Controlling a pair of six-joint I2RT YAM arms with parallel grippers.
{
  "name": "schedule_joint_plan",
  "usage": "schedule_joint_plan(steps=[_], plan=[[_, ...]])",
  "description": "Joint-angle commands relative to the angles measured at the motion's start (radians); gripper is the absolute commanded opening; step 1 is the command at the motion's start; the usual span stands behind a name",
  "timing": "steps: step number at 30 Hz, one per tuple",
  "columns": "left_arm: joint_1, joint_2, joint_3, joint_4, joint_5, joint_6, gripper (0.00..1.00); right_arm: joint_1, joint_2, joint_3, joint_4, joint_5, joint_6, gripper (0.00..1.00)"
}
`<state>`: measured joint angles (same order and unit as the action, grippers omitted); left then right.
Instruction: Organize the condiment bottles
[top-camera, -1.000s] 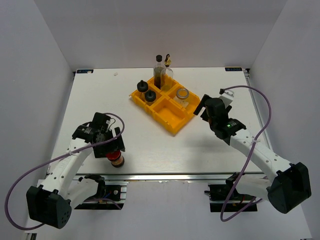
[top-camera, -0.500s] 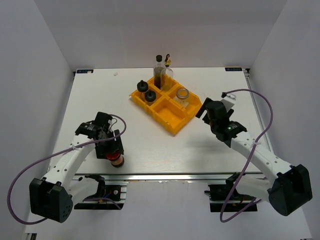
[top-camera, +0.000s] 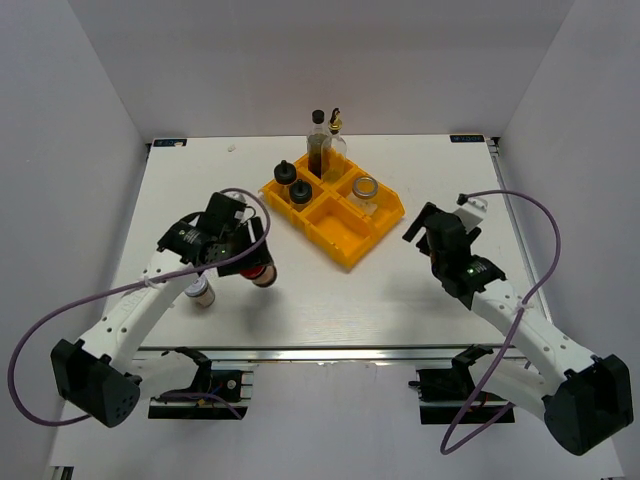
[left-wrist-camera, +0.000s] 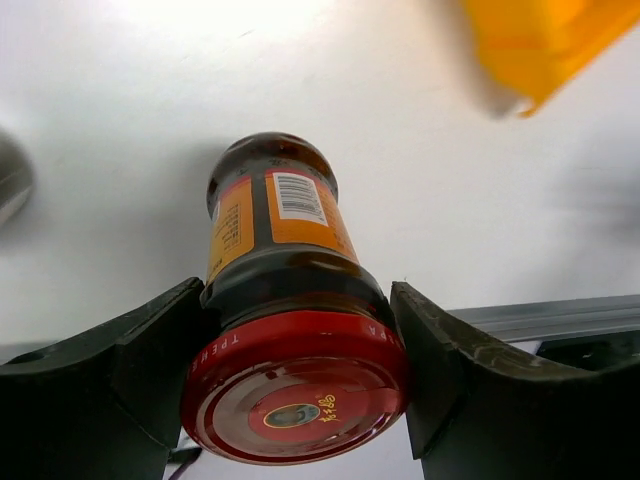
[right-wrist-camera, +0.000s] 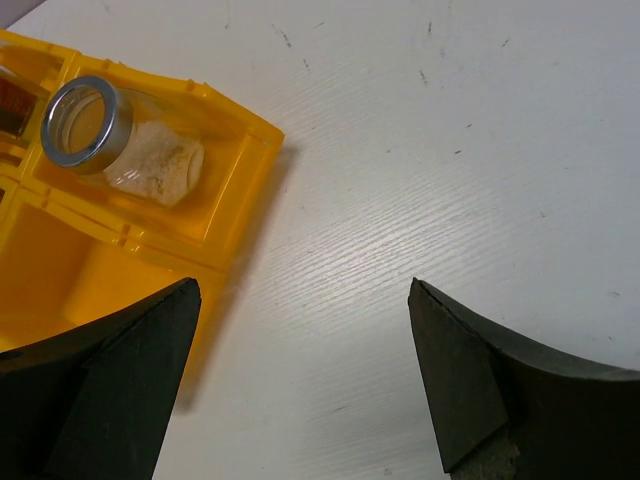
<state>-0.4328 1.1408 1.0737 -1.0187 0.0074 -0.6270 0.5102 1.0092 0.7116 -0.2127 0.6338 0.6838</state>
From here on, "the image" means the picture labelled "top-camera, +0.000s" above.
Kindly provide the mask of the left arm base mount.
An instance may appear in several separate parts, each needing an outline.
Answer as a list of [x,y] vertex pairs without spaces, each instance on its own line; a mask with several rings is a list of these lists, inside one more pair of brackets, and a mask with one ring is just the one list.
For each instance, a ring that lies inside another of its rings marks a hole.
[[179,347],[197,366],[188,387],[173,389],[150,400],[154,420],[242,420],[252,398],[254,372],[248,367],[214,367],[204,353]]

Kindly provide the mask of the black-cap white spice jar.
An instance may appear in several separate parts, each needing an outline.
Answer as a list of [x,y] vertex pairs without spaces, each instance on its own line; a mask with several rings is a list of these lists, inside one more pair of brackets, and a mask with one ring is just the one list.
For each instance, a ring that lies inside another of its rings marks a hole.
[[313,200],[312,185],[306,180],[296,180],[289,186],[289,199],[290,205],[294,210],[303,211]]

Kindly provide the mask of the red-lid spice jar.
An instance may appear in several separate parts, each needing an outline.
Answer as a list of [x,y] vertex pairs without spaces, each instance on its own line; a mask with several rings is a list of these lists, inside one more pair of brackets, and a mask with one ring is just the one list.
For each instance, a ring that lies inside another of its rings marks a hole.
[[277,269],[274,265],[258,266],[242,270],[240,275],[259,288],[268,288],[277,280]]

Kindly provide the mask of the grey-lid small spice jar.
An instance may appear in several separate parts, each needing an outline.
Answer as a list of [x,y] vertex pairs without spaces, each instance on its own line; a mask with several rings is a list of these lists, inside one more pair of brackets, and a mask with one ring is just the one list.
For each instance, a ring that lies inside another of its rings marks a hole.
[[215,302],[215,292],[205,275],[199,276],[185,290],[184,294],[191,302],[201,308],[208,308]]

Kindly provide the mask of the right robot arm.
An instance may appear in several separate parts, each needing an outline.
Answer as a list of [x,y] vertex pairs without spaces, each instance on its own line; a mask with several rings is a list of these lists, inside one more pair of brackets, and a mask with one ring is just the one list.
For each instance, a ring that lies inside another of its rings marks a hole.
[[452,361],[451,384],[461,397],[493,393],[543,421],[566,451],[583,455],[634,420],[629,369],[617,356],[600,357],[574,342],[518,295],[506,274],[475,255],[487,210],[484,200],[461,197],[446,212],[428,202],[404,234],[431,262],[451,297],[494,326],[530,369],[502,351],[472,346]]

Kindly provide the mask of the clear oil bottle gold spout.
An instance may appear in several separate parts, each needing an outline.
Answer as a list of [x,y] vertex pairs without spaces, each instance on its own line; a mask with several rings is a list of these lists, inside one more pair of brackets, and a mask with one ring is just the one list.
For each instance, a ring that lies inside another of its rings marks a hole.
[[328,122],[329,135],[321,147],[321,180],[336,183],[345,173],[347,144],[341,136],[341,111],[334,108]]

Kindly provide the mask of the dark sauce bottle black cap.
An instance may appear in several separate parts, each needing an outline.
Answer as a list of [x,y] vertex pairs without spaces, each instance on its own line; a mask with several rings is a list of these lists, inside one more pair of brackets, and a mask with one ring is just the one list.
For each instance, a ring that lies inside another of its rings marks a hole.
[[324,111],[314,110],[312,112],[312,128],[306,141],[308,169],[317,178],[322,176],[322,146],[328,135]]

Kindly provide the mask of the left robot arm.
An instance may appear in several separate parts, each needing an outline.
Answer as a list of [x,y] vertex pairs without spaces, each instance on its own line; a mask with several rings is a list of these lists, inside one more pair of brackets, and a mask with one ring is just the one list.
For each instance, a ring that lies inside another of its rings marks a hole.
[[60,396],[106,427],[120,425],[146,399],[214,398],[211,360],[189,347],[136,362],[139,347],[174,301],[214,269],[239,275],[259,288],[275,283],[277,269],[266,243],[269,216],[247,215],[260,203],[251,193],[226,188],[206,208],[174,223],[157,243],[141,280],[75,342],[59,341],[51,361]]

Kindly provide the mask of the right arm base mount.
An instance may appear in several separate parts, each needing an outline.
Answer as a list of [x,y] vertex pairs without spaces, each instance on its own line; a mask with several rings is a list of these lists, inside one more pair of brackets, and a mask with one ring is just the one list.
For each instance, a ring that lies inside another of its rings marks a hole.
[[[416,371],[416,379],[408,387],[419,398],[422,425],[447,425],[475,388],[468,368],[478,359],[485,360],[493,350],[472,345],[451,360],[446,368],[423,368]],[[501,397],[481,391],[462,417],[461,424],[482,425],[507,405]]]

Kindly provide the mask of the clear glass jar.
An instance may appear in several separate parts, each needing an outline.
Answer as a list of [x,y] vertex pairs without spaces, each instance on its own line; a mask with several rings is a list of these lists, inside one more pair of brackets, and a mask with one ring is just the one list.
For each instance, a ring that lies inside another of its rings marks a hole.
[[365,215],[372,216],[378,209],[379,183],[371,176],[357,177],[352,184],[349,201]]

